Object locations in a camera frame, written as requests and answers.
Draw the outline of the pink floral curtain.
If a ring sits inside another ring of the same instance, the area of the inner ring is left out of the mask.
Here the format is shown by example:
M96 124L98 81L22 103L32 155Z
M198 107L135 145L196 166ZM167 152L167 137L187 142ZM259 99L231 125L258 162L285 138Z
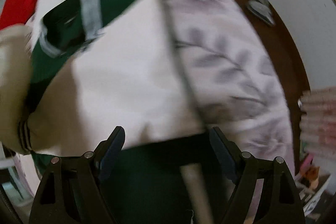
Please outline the pink floral curtain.
M335 161L335 87L305 91L298 106L302 153Z

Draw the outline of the grey slippers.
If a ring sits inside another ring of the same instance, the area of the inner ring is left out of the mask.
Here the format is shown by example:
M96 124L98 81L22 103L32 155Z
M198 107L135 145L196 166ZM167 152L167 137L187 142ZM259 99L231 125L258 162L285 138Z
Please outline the grey slippers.
M268 0L249 0L246 6L252 14L268 24L268 26L275 25Z

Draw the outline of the floral fleece blanket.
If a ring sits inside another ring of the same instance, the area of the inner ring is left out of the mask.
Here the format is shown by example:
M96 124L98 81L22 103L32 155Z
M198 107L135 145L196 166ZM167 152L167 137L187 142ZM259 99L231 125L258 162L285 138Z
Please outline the floral fleece blanket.
M42 18L66 0L38 0L33 44ZM260 38L234 0L165 0L181 63L206 127L218 126L260 159L281 156L294 170L284 91Z

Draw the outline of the green white varsity jacket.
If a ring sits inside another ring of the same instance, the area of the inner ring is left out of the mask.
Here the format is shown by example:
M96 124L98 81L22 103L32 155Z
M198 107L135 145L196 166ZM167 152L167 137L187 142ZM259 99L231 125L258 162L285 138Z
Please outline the green white varsity jacket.
M66 0L1 31L1 142L53 157L125 143L102 186L112 223L221 223L226 190L165 0Z

